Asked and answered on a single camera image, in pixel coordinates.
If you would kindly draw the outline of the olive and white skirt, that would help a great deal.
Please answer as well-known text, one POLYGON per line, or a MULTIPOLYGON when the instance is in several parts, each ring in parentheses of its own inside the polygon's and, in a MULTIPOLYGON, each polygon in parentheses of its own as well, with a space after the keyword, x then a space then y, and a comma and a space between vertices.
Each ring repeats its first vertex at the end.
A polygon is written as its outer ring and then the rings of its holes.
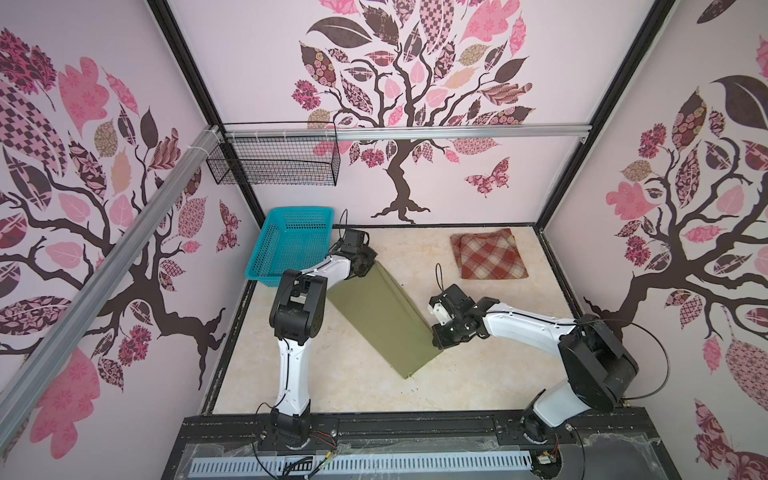
POLYGON ((328 299, 404 379, 440 354, 422 312, 380 263, 330 288, 328 299))

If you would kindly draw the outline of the red plaid skirt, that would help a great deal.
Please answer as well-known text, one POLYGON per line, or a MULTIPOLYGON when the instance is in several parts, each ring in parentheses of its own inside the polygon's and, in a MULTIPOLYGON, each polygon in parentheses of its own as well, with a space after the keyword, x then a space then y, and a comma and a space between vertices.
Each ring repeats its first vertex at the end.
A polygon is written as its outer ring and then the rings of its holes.
POLYGON ((529 276, 510 228, 450 236, 460 277, 465 280, 518 280, 529 276))

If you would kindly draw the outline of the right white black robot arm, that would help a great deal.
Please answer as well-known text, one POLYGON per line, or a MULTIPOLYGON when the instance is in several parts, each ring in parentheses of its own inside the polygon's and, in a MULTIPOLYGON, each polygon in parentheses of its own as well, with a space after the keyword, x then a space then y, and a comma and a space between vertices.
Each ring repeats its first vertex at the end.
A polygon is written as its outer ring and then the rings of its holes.
POLYGON ((511 339, 559 359, 566 379, 539 393, 523 411, 521 435, 533 444, 588 410, 610 413, 639 372, 636 360, 600 319, 556 319, 515 309, 497 299, 479 301, 444 292, 429 300, 437 319, 433 344, 445 350, 473 338, 511 339))

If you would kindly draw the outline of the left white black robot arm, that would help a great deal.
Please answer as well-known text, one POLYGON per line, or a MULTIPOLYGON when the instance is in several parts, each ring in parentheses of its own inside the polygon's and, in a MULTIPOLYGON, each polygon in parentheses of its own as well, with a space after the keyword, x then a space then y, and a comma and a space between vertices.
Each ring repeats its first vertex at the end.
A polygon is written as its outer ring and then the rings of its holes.
POLYGON ((323 324, 328 290, 366 276, 376 256, 367 245, 351 250, 339 247, 313 267, 283 273, 269 315, 280 353, 279 390, 270 410, 275 434, 301 445, 308 442, 310 346, 323 324))

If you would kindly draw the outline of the teal plastic basket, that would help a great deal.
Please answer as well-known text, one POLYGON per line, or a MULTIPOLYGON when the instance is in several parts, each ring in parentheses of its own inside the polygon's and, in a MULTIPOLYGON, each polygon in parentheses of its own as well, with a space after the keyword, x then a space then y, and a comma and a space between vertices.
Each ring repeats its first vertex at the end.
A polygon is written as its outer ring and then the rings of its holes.
POLYGON ((334 209, 280 207, 269 212, 246 265, 244 276, 277 287, 285 270, 303 270, 321 262, 330 247, 334 209))

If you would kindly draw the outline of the aluminium rail back wall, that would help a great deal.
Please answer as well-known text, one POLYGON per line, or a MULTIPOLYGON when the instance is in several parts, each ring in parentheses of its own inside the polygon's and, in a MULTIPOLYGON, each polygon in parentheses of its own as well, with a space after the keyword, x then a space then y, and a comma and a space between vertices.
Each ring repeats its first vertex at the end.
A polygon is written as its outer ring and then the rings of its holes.
POLYGON ((289 128, 286 124, 229 124, 228 138, 289 138, 316 137, 320 140, 339 141, 373 140, 448 140, 459 138, 532 138, 532 137, 577 137, 586 138, 592 130, 588 124, 521 124, 521 125, 470 125, 438 127, 375 127, 339 128, 331 123, 320 128, 289 128))

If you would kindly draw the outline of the aluminium rail wall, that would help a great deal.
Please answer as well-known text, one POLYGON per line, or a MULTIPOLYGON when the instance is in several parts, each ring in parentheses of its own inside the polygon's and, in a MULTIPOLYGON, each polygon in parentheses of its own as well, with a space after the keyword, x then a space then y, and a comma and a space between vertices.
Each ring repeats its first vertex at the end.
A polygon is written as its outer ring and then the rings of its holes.
POLYGON ((286 124, 229 124, 228 138, 289 138, 316 137, 320 140, 339 141, 373 140, 448 140, 459 138, 532 138, 532 137, 577 137, 586 138, 592 130, 588 124, 521 124, 521 125, 470 125, 438 127, 375 127, 339 128, 331 123, 320 128, 289 128, 286 124))
POLYGON ((209 125, 200 132, 184 152, 181 164, 166 177, 163 186, 106 256, 102 266, 74 297, 63 318, 50 329, 1 392, 3 448, 28 418, 188 181, 220 140, 218 126, 209 125))

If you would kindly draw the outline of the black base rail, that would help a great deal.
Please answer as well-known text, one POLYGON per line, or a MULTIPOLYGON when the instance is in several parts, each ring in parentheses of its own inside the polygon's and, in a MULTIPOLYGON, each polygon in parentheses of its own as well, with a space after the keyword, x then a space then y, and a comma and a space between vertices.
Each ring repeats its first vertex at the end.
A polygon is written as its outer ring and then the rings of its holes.
POLYGON ((414 474, 395 478, 324 479, 677 479, 679 473, 642 408, 583 413, 557 428, 544 444, 519 431, 517 410, 313 414, 308 442, 286 439, 267 414, 189 417, 162 476, 189 479, 195 458, 342 453, 523 451, 530 472, 414 474))

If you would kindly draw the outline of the aluminium rail left wall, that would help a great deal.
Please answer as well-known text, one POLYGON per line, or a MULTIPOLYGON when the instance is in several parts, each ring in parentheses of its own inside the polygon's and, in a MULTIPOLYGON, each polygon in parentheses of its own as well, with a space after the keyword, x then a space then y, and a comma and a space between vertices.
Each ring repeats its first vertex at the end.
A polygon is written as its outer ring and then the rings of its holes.
POLYGON ((188 181, 220 140, 218 126, 209 125, 200 132, 184 152, 181 164, 166 177, 163 186, 106 256, 102 266, 74 297, 63 318, 50 329, 1 392, 3 448, 28 418, 188 181))

